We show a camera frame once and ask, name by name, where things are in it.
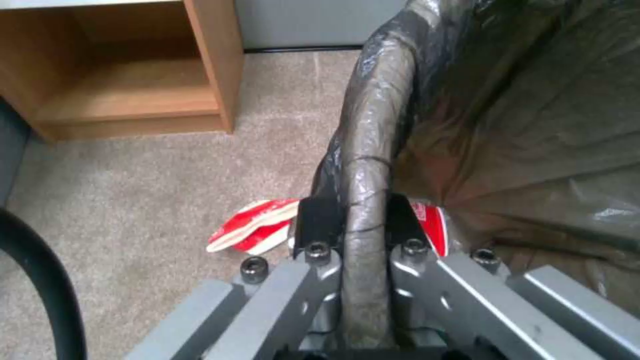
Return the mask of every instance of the beige carpet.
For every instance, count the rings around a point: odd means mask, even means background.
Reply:
[[[8,208],[69,271],[91,359],[123,357],[202,279],[236,273],[244,255],[205,245],[241,206],[308,193],[357,56],[248,55],[230,136],[30,141]],[[54,358],[40,299],[1,257],[0,359]]]

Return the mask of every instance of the wooden cabinet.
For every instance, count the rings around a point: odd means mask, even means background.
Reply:
[[[45,139],[233,130],[243,66],[233,0],[0,8],[0,95]]]

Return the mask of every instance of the black hose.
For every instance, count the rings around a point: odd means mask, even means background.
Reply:
[[[84,326],[76,293],[53,250],[27,224],[5,209],[0,209],[0,250],[22,267],[38,291],[51,322],[58,359],[86,359]]]

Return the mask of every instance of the red and white packet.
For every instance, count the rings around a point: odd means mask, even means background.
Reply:
[[[299,199],[263,200],[238,211],[209,238],[208,252],[233,246],[251,255],[271,250],[287,239]]]
[[[228,247],[259,255],[287,240],[291,219],[298,214],[299,199],[262,200],[238,211],[209,238],[208,252]],[[442,209],[411,201],[413,212],[439,256],[449,254],[447,224]]]
[[[421,202],[410,200],[409,203],[418,218],[422,230],[427,234],[431,248],[439,257],[449,255],[449,237],[447,235],[447,223],[445,222],[442,208],[428,206]]]

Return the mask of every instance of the bolt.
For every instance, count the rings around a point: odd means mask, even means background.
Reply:
[[[240,264],[240,275],[247,284],[260,284],[269,275],[269,263],[260,256],[252,256]]]
[[[308,264],[323,266],[331,261],[331,249],[323,241],[315,241],[305,247],[305,261]]]
[[[428,252],[429,248],[420,239],[411,238],[402,244],[402,257],[413,262],[426,259]]]
[[[471,253],[471,258],[486,271],[495,275],[500,267],[500,258],[498,258],[493,250],[477,249]]]

